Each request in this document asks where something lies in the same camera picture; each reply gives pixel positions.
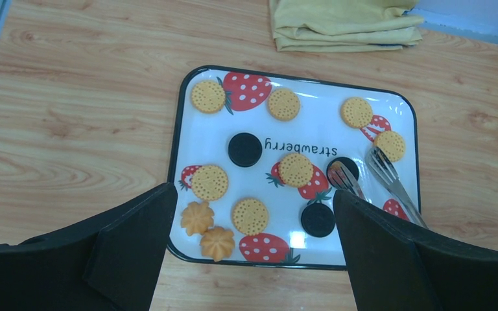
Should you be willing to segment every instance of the red strawberry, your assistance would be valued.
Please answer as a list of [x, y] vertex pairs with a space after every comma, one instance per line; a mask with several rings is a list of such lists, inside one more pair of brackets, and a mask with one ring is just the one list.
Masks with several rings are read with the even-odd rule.
[[226, 91], [226, 109], [246, 111], [262, 104], [272, 91], [272, 83], [265, 76], [248, 75], [245, 73], [228, 73], [224, 81], [217, 80]]
[[188, 189], [192, 189], [192, 176], [194, 176], [194, 173], [200, 167], [201, 165], [190, 165], [182, 170], [180, 180], [178, 181], [182, 190], [188, 191]]
[[279, 162], [274, 164], [274, 166], [272, 167], [272, 170], [270, 170], [270, 173], [267, 173], [267, 180], [269, 180], [268, 183], [274, 183], [274, 186], [278, 187], [278, 185], [282, 186], [285, 185], [285, 183], [283, 182], [283, 180], [281, 180], [280, 176], [279, 176], [279, 171], [278, 171], [278, 166], [279, 166]]
[[245, 236], [239, 241], [239, 251], [247, 261], [294, 264], [300, 255], [293, 257], [293, 249], [281, 238], [268, 233]]
[[385, 204], [383, 205], [383, 211], [409, 221], [409, 218], [407, 218], [407, 215], [402, 209], [402, 206], [395, 199], [390, 199], [386, 201]]
[[313, 165], [313, 167], [314, 174], [312, 175], [312, 179], [310, 179], [306, 186], [298, 189], [303, 198], [310, 200], [308, 205], [331, 199], [331, 197], [327, 196], [331, 191], [331, 187], [329, 187], [326, 175], [316, 165]]
[[375, 137], [382, 132], [390, 131], [390, 122], [383, 116], [374, 115], [371, 119], [371, 123], [364, 128], [361, 128], [360, 131], [371, 141], [375, 140]]

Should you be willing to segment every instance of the tray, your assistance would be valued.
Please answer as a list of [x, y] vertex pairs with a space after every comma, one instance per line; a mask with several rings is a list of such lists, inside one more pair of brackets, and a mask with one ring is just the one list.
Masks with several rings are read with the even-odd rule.
[[[220, 80], [222, 84], [229, 72], [239, 73], [239, 78], [247, 78], [250, 82], [247, 87], [253, 83], [253, 75], [257, 75], [265, 82], [269, 79], [272, 91], [279, 87], [293, 90], [301, 102], [299, 114], [289, 122], [278, 121], [268, 112], [266, 100], [261, 104], [260, 100], [257, 100], [251, 105], [255, 106], [251, 109], [247, 109], [248, 106], [241, 109], [238, 107], [236, 110], [224, 107], [213, 114], [201, 113], [195, 109], [190, 100], [192, 87], [203, 80]], [[230, 83], [223, 83], [224, 89], [228, 91]], [[269, 87], [264, 88], [264, 94], [244, 94], [247, 94], [247, 99], [266, 98]], [[237, 97], [239, 94], [234, 90], [231, 96]], [[348, 127], [340, 118], [340, 106], [349, 97], [365, 98], [373, 108], [373, 121], [362, 130]], [[307, 194], [303, 195], [297, 188], [282, 186], [281, 182], [277, 184], [277, 180], [272, 178], [275, 176], [272, 168], [283, 156], [291, 152], [304, 154], [322, 172], [326, 171], [327, 164], [332, 159], [348, 157], [359, 169], [359, 183], [368, 201], [378, 208], [387, 209], [391, 206], [389, 204], [395, 203], [393, 196], [375, 180], [363, 161], [374, 137], [385, 129], [400, 133], [406, 142], [405, 155], [395, 162], [394, 166], [399, 172], [401, 182], [420, 210], [416, 116], [410, 103], [400, 94], [369, 87], [216, 65], [193, 70], [185, 77], [180, 88], [171, 150], [168, 181], [177, 187], [178, 203], [169, 250], [178, 258], [189, 262], [345, 270], [346, 262], [337, 229], [323, 238], [308, 235], [303, 230], [300, 216], [312, 198]], [[258, 137], [263, 147], [260, 160], [247, 168], [232, 163], [228, 155], [230, 139], [241, 132], [252, 133]], [[188, 236], [180, 225], [181, 213], [188, 203], [201, 202], [189, 186], [191, 175], [197, 168], [194, 166], [207, 164], [220, 166], [229, 179], [225, 195], [210, 202], [210, 207], [215, 213], [214, 224], [231, 229], [236, 244], [232, 255], [219, 262], [202, 256], [199, 245], [202, 236]], [[332, 210], [335, 190], [331, 185], [322, 183], [313, 190], [321, 192], [319, 199]], [[269, 212], [268, 226], [264, 233], [256, 238], [245, 237], [238, 232], [231, 220], [235, 203], [247, 197], [261, 200]], [[263, 250], [257, 250], [259, 255], [251, 251], [253, 248]], [[265, 256], [270, 251], [281, 253], [280, 257], [288, 260], [279, 260], [276, 255]]]

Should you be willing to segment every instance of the yellow cloth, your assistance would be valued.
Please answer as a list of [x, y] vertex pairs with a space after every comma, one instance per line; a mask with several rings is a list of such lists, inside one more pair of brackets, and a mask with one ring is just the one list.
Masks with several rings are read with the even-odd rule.
[[423, 38], [419, 0], [269, 0], [278, 51], [363, 52], [402, 49]]

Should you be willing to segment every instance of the black cookie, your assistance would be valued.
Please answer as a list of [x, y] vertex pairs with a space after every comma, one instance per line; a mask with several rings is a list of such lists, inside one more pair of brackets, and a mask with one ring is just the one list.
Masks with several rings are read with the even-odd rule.
[[323, 238], [331, 234], [335, 228], [335, 215], [326, 205], [313, 203], [302, 211], [301, 224], [309, 235]]
[[253, 134], [236, 134], [228, 144], [228, 156], [238, 167], [252, 167], [263, 154], [261, 141]]
[[331, 160], [331, 162], [329, 162], [329, 164], [327, 165], [326, 172], [329, 171], [329, 167], [335, 161], [340, 161], [342, 164], [344, 164], [344, 166], [348, 168], [348, 170], [352, 173], [352, 175], [354, 175], [354, 178], [356, 178], [356, 180], [360, 178], [360, 171], [358, 170], [358, 165], [356, 165], [356, 162], [352, 161], [352, 159], [347, 157], [336, 157], [333, 160]]

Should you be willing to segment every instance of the orange flower-shaped cookie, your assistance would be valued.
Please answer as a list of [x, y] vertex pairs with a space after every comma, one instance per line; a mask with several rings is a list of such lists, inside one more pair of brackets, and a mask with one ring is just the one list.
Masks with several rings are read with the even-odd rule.
[[199, 245], [202, 246], [203, 256], [211, 257], [215, 262], [221, 261], [230, 257], [235, 247], [233, 232], [223, 227], [214, 227], [203, 234]]
[[202, 235], [209, 227], [213, 227], [214, 215], [215, 213], [209, 207], [209, 202], [191, 202], [188, 204], [188, 207], [182, 211], [180, 227], [186, 228], [186, 233], [189, 236], [194, 233]]

